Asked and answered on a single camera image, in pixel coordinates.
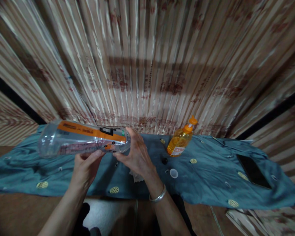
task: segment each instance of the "yellow liquid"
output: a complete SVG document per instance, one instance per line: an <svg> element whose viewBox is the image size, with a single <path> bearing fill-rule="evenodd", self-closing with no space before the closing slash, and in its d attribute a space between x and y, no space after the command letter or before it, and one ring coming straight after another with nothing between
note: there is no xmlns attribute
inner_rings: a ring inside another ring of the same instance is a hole
<svg viewBox="0 0 295 236"><path fill-rule="evenodd" d="M180 156L181 154L175 155L175 156L172 155L175 147L185 148L189 144L191 138L192 138L192 133L185 133L183 129L177 130L174 134L174 137L171 139L171 141L168 144L167 153L172 157Z"/></svg>

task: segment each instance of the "orange pump bottle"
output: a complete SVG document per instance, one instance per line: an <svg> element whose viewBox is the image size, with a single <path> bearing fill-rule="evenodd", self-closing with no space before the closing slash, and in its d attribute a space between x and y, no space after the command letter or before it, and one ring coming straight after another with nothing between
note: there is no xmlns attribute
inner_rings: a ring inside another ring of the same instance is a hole
<svg viewBox="0 0 295 236"><path fill-rule="evenodd" d="M167 153L172 157L178 157L184 151L192 138L193 127L198 121L192 116L189 123L183 128L176 130L173 138L168 144Z"/></svg>

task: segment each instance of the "white tissue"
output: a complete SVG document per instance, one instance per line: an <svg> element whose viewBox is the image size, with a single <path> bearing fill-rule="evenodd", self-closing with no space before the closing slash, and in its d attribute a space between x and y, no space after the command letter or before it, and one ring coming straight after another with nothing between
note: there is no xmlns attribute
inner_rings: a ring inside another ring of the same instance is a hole
<svg viewBox="0 0 295 236"><path fill-rule="evenodd" d="M133 170L130 169L130 172L129 172L130 175L133 175L133 180L134 182L141 182L143 181L143 177L139 174L137 174L136 172L134 172Z"/></svg>

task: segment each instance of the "black phone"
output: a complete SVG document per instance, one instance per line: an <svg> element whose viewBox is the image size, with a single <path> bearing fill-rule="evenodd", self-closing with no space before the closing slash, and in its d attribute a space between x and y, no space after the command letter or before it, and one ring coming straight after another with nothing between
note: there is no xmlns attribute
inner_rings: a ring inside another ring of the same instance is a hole
<svg viewBox="0 0 295 236"><path fill-rule="evenodd" d="M251 183L267 189L272 189L253 159L242 155L237 155L237 158Z"/></svg>

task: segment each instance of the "transparent plastic bottle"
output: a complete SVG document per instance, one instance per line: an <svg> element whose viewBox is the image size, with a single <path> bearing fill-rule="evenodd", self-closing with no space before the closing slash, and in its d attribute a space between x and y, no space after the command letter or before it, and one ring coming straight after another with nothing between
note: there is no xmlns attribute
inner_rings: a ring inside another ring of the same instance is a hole
<svg viewBox="0 0 295 236"><path fill-rule="evenodd" d="M193 126L196 125L198 121L191 117L189 123L183 128L176 130L173 138L167 146L167 153L172 157L178 157L185 150L186 146L189 144L192 138Z"/></svg>
<svg viewBox="0 0 295 236"><path fill-rule="evenodd" d="M46 125L38 140L41 157L104 152L126 152L130 135L125 128L105 128L76 122L55 120Z"/></svg>

